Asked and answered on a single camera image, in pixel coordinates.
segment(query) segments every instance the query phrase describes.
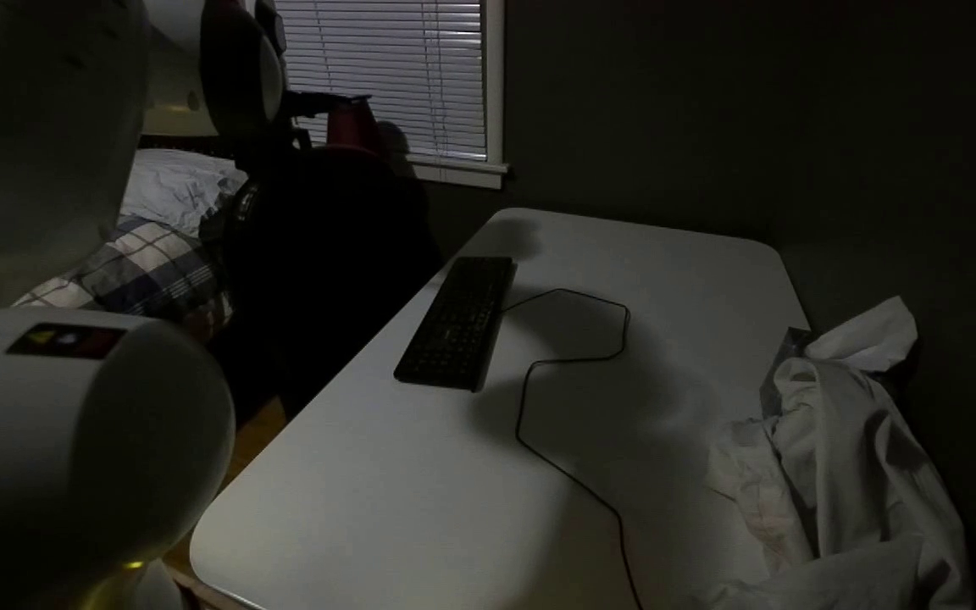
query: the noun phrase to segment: dark wall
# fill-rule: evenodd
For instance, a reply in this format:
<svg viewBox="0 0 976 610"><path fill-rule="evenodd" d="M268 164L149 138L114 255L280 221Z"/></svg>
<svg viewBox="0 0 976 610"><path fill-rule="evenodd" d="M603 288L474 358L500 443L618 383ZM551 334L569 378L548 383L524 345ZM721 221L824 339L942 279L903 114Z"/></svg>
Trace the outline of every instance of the dark wall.
<svg viewBox="0 0 976 610"><path fill-rule="evenodd" d="M507 202L771 242L816 330L920 326L903 411L976 554L976 4L507 0Z"/></svg>

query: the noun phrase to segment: desk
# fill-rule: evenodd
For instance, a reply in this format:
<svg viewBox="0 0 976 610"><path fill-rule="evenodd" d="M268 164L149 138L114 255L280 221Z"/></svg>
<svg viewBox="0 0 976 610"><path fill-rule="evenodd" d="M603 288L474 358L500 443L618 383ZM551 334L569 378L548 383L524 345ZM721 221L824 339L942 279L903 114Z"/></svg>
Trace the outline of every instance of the desk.
<svg viewBox="0 0 976 610"><path fill-rule="evenodd" d="M620 515L647 610L763 576L706 486L706 443L760 417L760 386L805 319L755 242L498 210L462 255L518 262L480 393L409 386L393 367L444 273L229 481L198 518L202 583L268 610L628 610L612 515L516 441L579 474Z"/></svg>

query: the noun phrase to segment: black keyboard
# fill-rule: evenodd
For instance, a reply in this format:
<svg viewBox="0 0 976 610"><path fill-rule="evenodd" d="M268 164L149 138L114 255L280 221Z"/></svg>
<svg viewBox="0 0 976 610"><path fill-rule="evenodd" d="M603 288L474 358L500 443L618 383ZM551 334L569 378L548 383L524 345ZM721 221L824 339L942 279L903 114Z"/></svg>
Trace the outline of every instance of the black keyboard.
<svg viewBox="0 0 976 610"><path fill-rule="evenodd" d="M393 375L480 388L510 279L510 257L455 257Z"/></svg>

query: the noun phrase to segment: window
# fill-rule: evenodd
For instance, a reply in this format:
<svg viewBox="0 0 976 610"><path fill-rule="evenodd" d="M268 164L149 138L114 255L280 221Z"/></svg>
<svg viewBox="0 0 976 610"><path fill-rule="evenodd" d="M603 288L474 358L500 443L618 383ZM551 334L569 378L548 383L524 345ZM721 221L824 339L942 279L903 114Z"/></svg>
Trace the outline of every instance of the window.
<svg viewBox="0 0 976 610"><path fill-rule="evenodd" d="M500 0L276 0L289 89L368 94L419 179L498 186Z"/></svg>

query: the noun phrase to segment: black cord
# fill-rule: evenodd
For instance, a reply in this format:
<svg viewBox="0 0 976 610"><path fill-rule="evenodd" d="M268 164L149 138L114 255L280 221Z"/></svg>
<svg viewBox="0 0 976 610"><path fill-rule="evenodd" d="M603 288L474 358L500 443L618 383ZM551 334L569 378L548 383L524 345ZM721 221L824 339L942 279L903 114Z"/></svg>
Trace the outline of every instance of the black cord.
<svg viewBox="0 0 976 610"><path fill-rule="evenodd" d="M645 600L637 592L637 583L632 583L632 570L629 570L629 552L628 552L628 526L624 526L624 513L603 498L592 486L586 486L579 474L572 474L569 466L563 466L560 460L551 460L548 455L543 455L520 430L524 422L524 412L529 412L529 383L532 383L532 371L543 369L543 367L576 367L576 361L611 361L618 354L628 353L628 326L629 326L629 307L620 305L620 303L611 303L611 298L598 298L598 295L588 295L588 292L572 292L572 288L551 288L551 292L538 292L532 298L520 298L520 303L510 303L506 310L516 310L529 303L538 303L538 298L548 298L548 295L576 295L576 298L586 298L586 303L598 303L598 305L611 305L611 307L620 307L624 321L620 321L620 343L611 348L611 353L592 353L592 354L566 354L566 358L534 358L529 361L524 375L520 375L520 395L518 395L518 417L516 417L516 441L538 460L546 460L548 466L557 466L566 481L572 481L576 489L581 489L596 505L603 505L612 523L618 523L618 540L620 540L620 558L624 558L624 576L628 576L628 585L629 585L629 600L637 610L645 610Z"/></svg>

